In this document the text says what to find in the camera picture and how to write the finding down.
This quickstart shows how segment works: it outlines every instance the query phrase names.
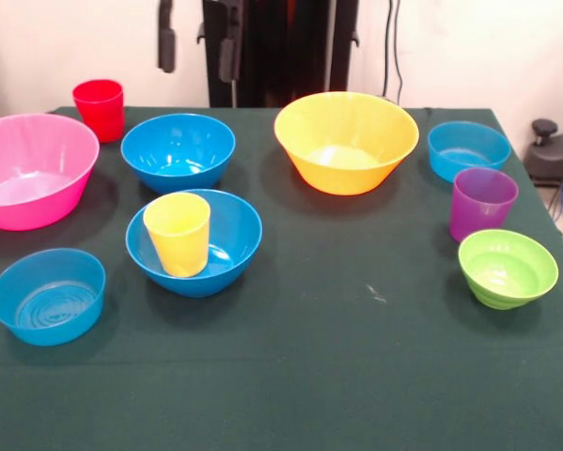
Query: red cup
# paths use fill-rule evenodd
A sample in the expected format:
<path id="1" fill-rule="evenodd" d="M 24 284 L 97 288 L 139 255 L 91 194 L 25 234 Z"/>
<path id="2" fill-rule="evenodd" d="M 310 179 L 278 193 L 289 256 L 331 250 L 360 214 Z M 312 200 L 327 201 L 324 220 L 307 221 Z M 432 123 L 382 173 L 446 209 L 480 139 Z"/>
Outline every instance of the red cup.
<path id="1" fill-rule="evenodd" d="M 74 88 L 72 96 L 83 121 L 100 143 L 111 143 L 122 137 L 124 100 L 120 83 L 90 80 Z"/>

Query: black knob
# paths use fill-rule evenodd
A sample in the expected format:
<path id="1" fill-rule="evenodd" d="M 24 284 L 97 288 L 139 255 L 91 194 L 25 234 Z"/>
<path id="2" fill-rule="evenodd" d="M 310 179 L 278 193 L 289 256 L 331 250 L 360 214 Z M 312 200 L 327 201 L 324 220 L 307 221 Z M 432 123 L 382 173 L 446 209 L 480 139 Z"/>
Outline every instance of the black knob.
<path id="1" fill-rule="evenodd" d="M 536 119 L 532 122 L 532 129 L 540 138 L 548 138 L 558 130 L 556 124 L 550 119 Z"/>

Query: blue bowl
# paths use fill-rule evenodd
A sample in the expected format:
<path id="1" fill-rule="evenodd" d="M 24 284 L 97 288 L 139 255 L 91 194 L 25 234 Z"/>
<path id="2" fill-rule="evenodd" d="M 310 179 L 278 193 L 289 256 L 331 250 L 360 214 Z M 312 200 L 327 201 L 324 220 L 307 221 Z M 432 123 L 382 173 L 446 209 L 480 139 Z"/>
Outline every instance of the blue bowl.
<path id="1" fill-rule="evenodd" d="M 21 258 L 0 275 L 0 322 L 26 343 L 61 345 L 100 317 L 105 269 L 78 249 Z"/>
<path id="2" fill-rule="evenodd" d="M 201 115 L 155 117 L 122 140 L 122 158 L 160 194 L 210 188 L 225 173 L 235 135 L 220 120 Z"/>
<path id="3" fill-rule="evenodd" d="M 440 124 L 428 134 L 428 145 L 431 169 L 450 183 L 468 167 L 499 170 L 510 155 L 505 136 L 474 122 Z"/>
<path id="4" fill-rule="evenodd" d="M 174 277 L 162 268 L 143 224 L 141 209 L 127 228 L 127 251 L 156 284 L 190 298 L 218 293 L 248 267 L 262 240 L 262 222 L 254 208 L 234 194 L 215 190 L 188 190 L 211 207 L 208 265 L 193 277 Z"/>

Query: white speck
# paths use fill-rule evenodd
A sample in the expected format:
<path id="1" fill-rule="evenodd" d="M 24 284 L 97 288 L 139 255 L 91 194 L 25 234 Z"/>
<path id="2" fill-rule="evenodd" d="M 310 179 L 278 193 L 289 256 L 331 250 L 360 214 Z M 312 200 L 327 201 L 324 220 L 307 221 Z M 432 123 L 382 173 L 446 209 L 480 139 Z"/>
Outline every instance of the white speck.
<path id="1" fill-rule="evenodd" d="M 380 295 L 375 288 L 371 285 L 367 285 L 368 291 L 373 295 L 373 299 L 375 301 L 379 301 L 380 303 L 387 303 L 387 301 Z"/>

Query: green bowl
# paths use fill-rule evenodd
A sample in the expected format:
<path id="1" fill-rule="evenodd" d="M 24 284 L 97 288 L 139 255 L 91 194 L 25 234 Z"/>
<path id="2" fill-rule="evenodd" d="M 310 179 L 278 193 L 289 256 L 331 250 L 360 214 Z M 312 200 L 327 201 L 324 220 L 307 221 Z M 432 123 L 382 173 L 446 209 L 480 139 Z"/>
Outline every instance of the green bowl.
<path id="1" fill-rule="evenodd" d="M 556 284 L 559 269 L 544 246 L 521 233 L 487 229 L 459 246 L 469 288 L 483 304 L 509 310 L 535 301 Z"/>

